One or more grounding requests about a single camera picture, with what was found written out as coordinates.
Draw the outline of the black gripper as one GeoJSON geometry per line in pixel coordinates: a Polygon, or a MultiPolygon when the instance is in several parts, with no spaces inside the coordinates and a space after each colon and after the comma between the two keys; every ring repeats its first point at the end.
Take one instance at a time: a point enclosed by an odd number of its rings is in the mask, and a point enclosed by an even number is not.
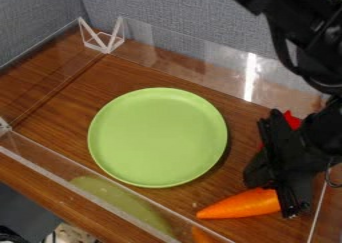
{"type": "Polygon", "coordinates": [[[296,129],[277,109],[257,125],[264,147],[243,170],[243,183],[275,189],[281,216],[292,218],[311,210],[315,175],[342,162],[342,101],[329,101],[296,129]]]}

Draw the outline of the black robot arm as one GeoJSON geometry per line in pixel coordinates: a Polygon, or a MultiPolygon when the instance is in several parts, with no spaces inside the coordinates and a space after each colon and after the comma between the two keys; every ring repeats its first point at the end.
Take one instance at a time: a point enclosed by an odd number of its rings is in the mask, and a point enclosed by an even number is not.
{"type": "Polygon", "coordinates": [[[342,163],[342,0],[235,0],[267,19],[283,66],[329,99],[296,129],[276,109],[257,121],[261,149],[243,171],[244,185],[275,191],[281,216],[311,206],[311,182],[342,163]]]}

